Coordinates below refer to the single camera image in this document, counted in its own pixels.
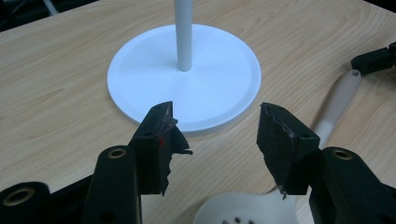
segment white stand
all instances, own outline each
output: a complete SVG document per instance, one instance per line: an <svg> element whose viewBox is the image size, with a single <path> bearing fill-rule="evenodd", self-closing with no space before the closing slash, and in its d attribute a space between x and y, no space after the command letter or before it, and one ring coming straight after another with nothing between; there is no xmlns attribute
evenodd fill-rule
<svg viewBox="0 0 396 224"><path fill-rule="evenodd" d="M113 58L108 90L135 123L153 105L173 101L177 127L187 136L203 135L240 120L253 103L262 80L253 51L220 29L194 24L191 30L190 69L189 60L177 59L175 25L138 35Z"/></svg>

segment white spatula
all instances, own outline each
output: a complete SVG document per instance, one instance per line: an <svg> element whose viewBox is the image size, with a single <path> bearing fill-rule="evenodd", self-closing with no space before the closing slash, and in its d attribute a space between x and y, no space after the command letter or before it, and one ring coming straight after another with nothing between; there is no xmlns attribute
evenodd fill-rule
<svg viewBox="0 0 396 224"><path fill-rule="evenodd" d="M315 133L322 148L332 133L347 105L355 95L361 81L359 71L352 70L340 76L334 83L325 102ZM296 224L296 196L283 195L277 187L264 195L247 193L223 193L210 198L199 209L194 224Z"/></svg>

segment table surface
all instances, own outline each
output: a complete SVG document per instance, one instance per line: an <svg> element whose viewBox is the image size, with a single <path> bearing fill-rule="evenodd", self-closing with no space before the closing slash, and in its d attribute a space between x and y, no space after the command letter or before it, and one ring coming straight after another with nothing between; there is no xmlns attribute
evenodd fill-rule
<svg viewBox="0 0 396 224"><path fill-rule="evenodd" d="M172 0L101 0L1 33L0 189L26 181L61 189L91 175L102 150L127 144L137 127L112 102L107 68L131 38L174 20ZM361 0L200 0L193 20L243 39L262 85L237 124L188 138L194 155L173 157L165 196L143 196L145 223L191 223L216 194L271 189L256 146L260 103L311 127L350 60L396 40L396 14ZM328 142L358 153L393 187L395 111L395 69L363 77ZM297 204L301 223L313 222L307 198Z"/></svg>

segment black mechanical part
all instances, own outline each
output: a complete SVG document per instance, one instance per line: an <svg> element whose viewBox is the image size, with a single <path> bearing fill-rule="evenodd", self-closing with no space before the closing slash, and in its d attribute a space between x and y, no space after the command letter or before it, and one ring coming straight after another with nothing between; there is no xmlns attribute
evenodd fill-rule
<svg viewBox="0 0 396 224"><path fill-rule="evenodd" d="M0 223L45 223L50 191L39 182L20 183L1 192Z"/></svg>
<svg viewBox="0 0 396 224"><path fill-rule="evenodd" d="M353 69L361 72L362 76L396 66L396 42L390 44L388 49L377 49L359 55L350 63Z"/></svg>
<svg viewBox="0 0 396 224"><path fill-rule="evenodd" d="M3 190L0 223L142 223L140 195L164 195L172 154L192 154L176 123L172 102L155 105L129 146L99 155L93 175L52 194L38 182Z"/></svg>
<svg viewBox="0 0 396 224"><path fill-rule="evenodd" d="M172 154L192 154L173 119L172 103L155 105L140 124L129 146L136 150L140 194L164 195Z"/></svg>
<svg viewBox="0 0 396 224"><path fill-rule="evenodd" d="M396 223L391 187L382 184L356 153L327 147L317 166L309 199L315 223Z"/></svg>
<svg viewBox="0 0 396 224"><path fill-rule="evenodd" d="M99 155L81 224L142 222L135 160L134 150L127 146Z"/></svg>
<svg viewBox="0 0 396 224"><path fill-rule="evenodd" d="M303 133L315 140L303 145ZM396 223L396 189L382 184L357 154L319 150L318 137L283 107L262 104L257 142L281 191L312 188L315 223Z"/></svg>
<svg viewBox="0 0 396 224"><path fill-rule="evenodd" d="M393 0L364 0L364 1L396 13L396 4Z"/></svg>
<svg viewBox="0 0 396 224"><path fill-rule="evenodd" d="M319 140L285 108L262 104L257 144L283 194L306 194L309 162L318 152Z"/></svg>

